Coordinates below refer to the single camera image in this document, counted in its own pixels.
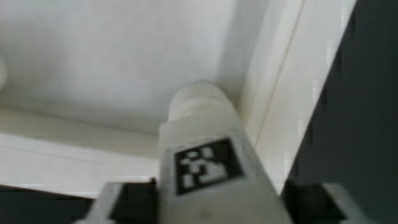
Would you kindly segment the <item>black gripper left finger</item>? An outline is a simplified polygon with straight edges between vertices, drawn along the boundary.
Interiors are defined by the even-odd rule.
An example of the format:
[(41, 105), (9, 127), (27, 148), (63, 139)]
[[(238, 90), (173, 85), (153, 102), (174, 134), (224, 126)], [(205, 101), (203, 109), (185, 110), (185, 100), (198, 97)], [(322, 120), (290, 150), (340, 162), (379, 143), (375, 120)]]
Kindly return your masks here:
[(73, 224), (158, 224), (157, 180), (111, 182)]

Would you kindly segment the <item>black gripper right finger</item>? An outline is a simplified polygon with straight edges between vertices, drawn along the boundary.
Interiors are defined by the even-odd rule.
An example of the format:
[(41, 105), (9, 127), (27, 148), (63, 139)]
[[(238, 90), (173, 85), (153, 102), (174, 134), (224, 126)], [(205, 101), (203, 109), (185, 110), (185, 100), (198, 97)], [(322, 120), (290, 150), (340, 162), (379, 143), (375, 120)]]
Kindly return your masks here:
[(379, 224), (338, 183), (288, 181), (281, 199), (294, 224)]

